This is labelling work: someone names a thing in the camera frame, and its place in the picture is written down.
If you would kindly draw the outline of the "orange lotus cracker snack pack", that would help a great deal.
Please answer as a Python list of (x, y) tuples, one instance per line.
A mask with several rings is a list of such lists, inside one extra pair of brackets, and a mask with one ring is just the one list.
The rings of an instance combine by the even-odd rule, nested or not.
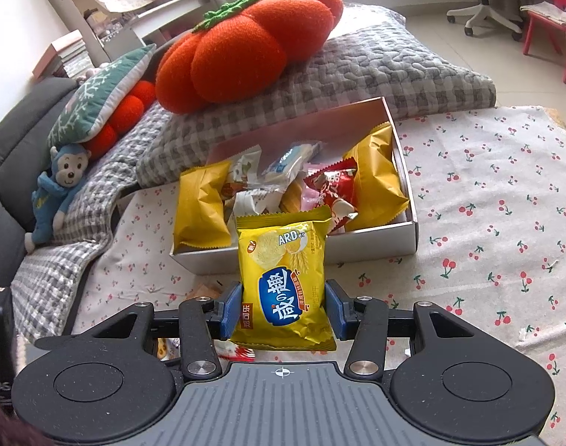
[(178, 338), (158, 338), (157, 357), (161, 361), (171, 361), (180, 357), (180, 341)]

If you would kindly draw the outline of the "yellow chips snack bag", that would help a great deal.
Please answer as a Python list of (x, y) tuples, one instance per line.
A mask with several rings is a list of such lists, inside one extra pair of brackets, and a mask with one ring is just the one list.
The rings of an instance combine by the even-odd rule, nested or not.
[(324, 310), (330, 223), (328, 206), (237, 219), (243, 297), (232, 342), (262, 350), (336, 350)]

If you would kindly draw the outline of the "clear white sandwich snack pack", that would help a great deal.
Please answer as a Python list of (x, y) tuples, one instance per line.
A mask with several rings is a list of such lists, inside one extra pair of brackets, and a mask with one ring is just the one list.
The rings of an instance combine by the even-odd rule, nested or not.
[(320, 141), (292, 144), (279, 158), (275, 159), (262, 173), (267, 183), (290, 183), (296, 179), (303, 165), (321, 150)]

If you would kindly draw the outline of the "red white snack pack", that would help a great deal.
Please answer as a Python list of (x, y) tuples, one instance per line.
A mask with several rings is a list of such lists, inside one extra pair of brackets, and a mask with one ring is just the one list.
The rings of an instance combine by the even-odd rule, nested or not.
[(354, 196), (357, 171), (357, 162), (350, 157), (325, 166), (304, 179), (307, 187), (318, 193), (316, 205), (330, 208), (330, 235), (358, 216)]

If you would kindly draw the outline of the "yellow snack bag left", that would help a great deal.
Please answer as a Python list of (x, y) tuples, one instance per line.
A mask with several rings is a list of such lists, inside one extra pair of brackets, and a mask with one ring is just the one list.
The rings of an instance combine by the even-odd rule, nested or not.
[(217, 249), (232, 244), (221, 196), (229, 169), (229, 161), (224, 160), (180, 174), (173, 227), (175, 254), (187, 249)]

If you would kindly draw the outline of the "silver white snack pack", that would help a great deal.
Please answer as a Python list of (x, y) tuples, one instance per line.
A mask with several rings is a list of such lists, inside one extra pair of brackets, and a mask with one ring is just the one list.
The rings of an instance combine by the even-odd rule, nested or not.
[(228, 230), (236, 230), (239, 216), (277, 213), (284, 190), (280, 184), (259, 179), (258, 166), (262, 155), (259, 145), (229, 158), (229, 171), (221, 195), (225, 199), (225, 222)]

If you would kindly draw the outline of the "yellow snack bag right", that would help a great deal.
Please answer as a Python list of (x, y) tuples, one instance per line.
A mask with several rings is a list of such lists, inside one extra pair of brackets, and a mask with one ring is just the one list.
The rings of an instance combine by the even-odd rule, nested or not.
[(393, 143), (393, 127), (387, 121), (342, 155), (357, 162), (352, 199), (358, 214), (345, 225), (347, 232), (384, 226), (406, 210), (409, 199), (392, 162)]

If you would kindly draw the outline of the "pink snack bar pack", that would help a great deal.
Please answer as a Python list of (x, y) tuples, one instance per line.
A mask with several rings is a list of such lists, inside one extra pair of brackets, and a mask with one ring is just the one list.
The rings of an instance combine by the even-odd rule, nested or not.
[(319, 192), (309, 187), (305, 183), (305, 179), (311, 174), (319, 172), (320, 169), (323, 167), (324, 164), (321, 163), (306, 163), (303, 166), (302, 171), (299, 175), (299, 184), (301, 187), (301, 196), (300, 196), (301, 211), (312, 210), (313, 207), (317, 204), (319, 198)]

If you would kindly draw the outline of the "blue monkey plush toy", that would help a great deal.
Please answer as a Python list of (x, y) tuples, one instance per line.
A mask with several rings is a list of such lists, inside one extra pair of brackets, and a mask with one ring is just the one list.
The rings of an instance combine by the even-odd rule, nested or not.
[(61, 230), (72, 200), (85, 184), (90, 155), (80, 144), (51, 147), (51, 174), (42, 172), (37, 177), (37, 190), (31, 193), (35, 226), (24, 236), (27, 254), (47, 244)]

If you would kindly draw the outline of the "small orange plush cushion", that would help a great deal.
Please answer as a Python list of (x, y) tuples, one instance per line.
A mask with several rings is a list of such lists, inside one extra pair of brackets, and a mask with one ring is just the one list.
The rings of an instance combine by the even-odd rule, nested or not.
[(142, 118), (156, 100), (155, 85), (139, 81), (125, 95), (102, 130), (91, 140), (82, 143), (90, 153), (91, 160), (104, 156)]

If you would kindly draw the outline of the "green leaf pattern pillow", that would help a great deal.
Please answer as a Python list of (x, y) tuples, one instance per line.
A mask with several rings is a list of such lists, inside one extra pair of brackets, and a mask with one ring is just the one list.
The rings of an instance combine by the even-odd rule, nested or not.
[(49, 131), (47, 147), (59, 149), (97, 136), (120, 102), (143, 77), (155, 48), (155, 44), (150, 44), (129, 51), (80, 85)]

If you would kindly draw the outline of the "dark grey sofa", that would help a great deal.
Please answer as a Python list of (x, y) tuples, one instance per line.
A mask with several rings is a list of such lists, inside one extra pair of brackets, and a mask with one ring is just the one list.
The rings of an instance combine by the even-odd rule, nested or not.
[(0, 122), (0, 287), (8, 287), (24, 256), (24, 234), (34, 227), (31, 192), (49, 164), (46, 138), (78, 84), (48, 78)]

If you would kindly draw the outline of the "orange pumpkin plush cushion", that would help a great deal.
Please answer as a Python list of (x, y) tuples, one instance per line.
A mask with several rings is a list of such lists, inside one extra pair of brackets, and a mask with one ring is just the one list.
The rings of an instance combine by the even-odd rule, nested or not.
[(159, 103), (175, 114), (250, 99), (285, 68), (316, 54), (344, 12), (342, 0), (236, 0), (208, 11), (163, 54)]

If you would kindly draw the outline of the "stack of books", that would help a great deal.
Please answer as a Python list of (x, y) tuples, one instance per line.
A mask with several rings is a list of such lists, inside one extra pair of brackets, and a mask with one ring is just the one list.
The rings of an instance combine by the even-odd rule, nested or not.
[(32, 74), (33, 78), (77, 78), (93, 67), (81, 32), (74, 30), (47, 47)]

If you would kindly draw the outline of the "grey checkered quilt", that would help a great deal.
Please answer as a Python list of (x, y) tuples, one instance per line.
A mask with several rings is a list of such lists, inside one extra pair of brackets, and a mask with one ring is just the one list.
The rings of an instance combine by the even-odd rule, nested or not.
[(491, 78), (418, 41), (401, 15), (370, 8), (356, 19), (348, 8), (321, 51), (255, 98), (180, 116), (153, 105), (89, 170), (59, 235), (22, 261), (11, 285), (18, 332), (33, 341), (65, 329), (85, 267), (110, 244), (111, 214), (127, 187), (173, 181), (243, 133), (379, 97), (403, 119), (490, 108), (497, 91)]

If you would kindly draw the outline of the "white office chair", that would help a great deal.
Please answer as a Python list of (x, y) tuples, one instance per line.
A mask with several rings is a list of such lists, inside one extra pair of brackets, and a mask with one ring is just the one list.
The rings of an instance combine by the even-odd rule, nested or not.
[(461, 17), (467, 17), (463, 31), (469, 37), (474, 36), (475, 26), (479, 26), (488, 19), (511, 31), (514, 41), (520, 41), (523, 37), (522, 18), (519, 16), (506, 16), (505, 13), (491, 4), (491, 0), (479, 0), (474, 6), (451, 9), (446, 12), (446, 19), (451, 24), (456, 23), (456, 19)]

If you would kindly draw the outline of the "red pink kids chair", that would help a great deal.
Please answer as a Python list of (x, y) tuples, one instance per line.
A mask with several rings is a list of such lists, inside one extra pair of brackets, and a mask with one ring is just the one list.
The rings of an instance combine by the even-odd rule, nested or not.
[[(523, 55), (528, 55), (532, 42), (534, 31), (540, 26), (547, 30), (548, 37), (557, 54), (562, 55), (562, 47), (556, 37), (555, 32), (559, 31), (566, 35), (566, 0), (550, 0), (540, 3), (522, 5), (520, 7), (523, 13), (527, 14), (528, 25), (524, 37)], [(562, 81), (566, 85), (566, 65)]]

